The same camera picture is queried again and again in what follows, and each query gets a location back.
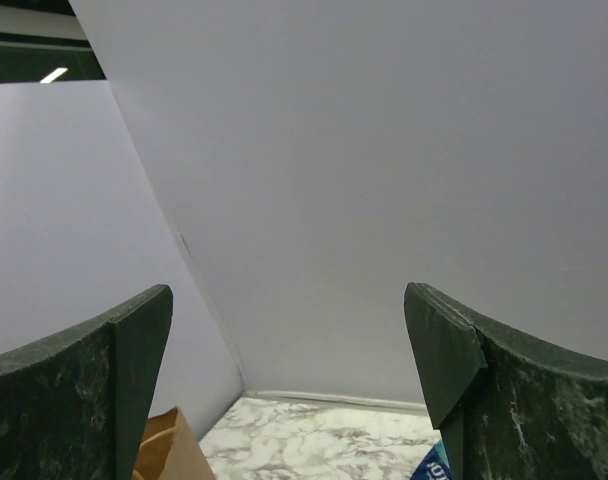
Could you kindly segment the blue Burts chips bag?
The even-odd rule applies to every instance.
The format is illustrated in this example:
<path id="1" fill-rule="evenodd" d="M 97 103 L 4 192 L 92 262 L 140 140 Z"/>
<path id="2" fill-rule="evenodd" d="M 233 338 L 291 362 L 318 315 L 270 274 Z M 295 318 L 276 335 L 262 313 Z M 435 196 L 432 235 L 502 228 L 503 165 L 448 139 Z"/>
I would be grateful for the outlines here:
<path id="1" fill-rule="evenodd" d="M 450 464 L 442 441 L 434 444 L 413 471 L 411 480 L 452 480 Z"/>

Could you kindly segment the brown paper bag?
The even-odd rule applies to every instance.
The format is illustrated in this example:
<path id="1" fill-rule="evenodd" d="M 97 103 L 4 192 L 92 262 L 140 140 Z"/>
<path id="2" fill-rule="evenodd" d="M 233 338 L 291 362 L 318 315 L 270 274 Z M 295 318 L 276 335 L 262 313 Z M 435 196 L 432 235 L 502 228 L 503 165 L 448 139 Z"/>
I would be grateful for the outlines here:
<path id="1" fill-rule="evenodd" d="M 174 407 L 147 420 L 132 480 L 213 480 L 198 440 Z"/>

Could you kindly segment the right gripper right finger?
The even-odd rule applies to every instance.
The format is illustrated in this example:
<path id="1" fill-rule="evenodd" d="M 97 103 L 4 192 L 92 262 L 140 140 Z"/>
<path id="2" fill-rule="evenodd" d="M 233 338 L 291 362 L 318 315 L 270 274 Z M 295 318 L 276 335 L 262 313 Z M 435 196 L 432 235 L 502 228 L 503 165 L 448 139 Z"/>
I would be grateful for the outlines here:
<path id="1" fill-rule="evenodd" d="M 426 283 L 404 314 L 456 479 L 608 479 L 608 361 L 482 315 Z"/>

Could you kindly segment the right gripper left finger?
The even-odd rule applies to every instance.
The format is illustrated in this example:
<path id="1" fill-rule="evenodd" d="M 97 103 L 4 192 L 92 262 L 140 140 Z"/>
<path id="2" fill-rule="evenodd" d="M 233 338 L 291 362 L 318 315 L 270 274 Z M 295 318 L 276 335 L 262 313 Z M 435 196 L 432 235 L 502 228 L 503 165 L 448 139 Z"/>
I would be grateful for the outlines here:
<path id="1" fill-rule="evenodd" d="M 155 285 L 0 354 L 0 479 L 128 479 L 173 315 Z"/>

